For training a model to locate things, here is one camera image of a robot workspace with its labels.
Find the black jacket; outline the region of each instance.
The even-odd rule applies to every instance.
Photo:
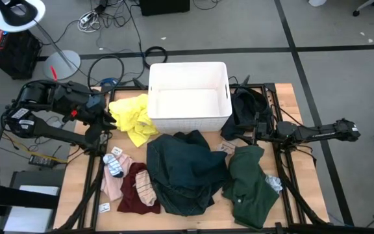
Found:
[[[229,179],[222,151],[211,152],[199,131],[161,135],[147,145],[147,169],[167,213],[201,215]]]

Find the white label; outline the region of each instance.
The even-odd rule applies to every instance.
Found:
[[[20,120],[19,124],[34,125],[34,121],[32,121],[32,120]]]
[[[119,149],[118,147],[114,146],[111,153],[113,153],[116,156],[119,156],[122,153],[122,149]]]
[[[99,213],[105,213],[110,211],[110,204],[109,203],[104,203],[99,205]]]
[[[19,119],[21,117],[23,117],[24,114],[26,114],[29,110],[26,109],[26,108],[21,108],[20,110],[17,110],[17,112],[15,114],[13,114],[11,116],[11,118],[16,118],[16,119]]]

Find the striped cloth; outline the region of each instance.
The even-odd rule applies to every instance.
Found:
[[[153,206],[156,200],[156,194],[153,186],[151,185],[151,180],[149,179],[147,170],[143,170],[136,174],[135,186],[141,202],[146,204],[146,206]]]

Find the sock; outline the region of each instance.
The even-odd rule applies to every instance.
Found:
[[[119,163],[119,161],[116,160],[113,154],[111,153],[105,154],[105,156],[103,156],[103,162],[108,165],[109,172],[113,177],[116,177],[116,178],[123,177],[122,166]]]

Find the dark green shirt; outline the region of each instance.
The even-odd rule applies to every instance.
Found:
[[[279,197],[265,182],[266,175],[259,166],[263,154],[259,146],[237,147],[229,163],[232,181],[223,187],[223,196],[233,202],[235,222],[252,229],[263,228]]]

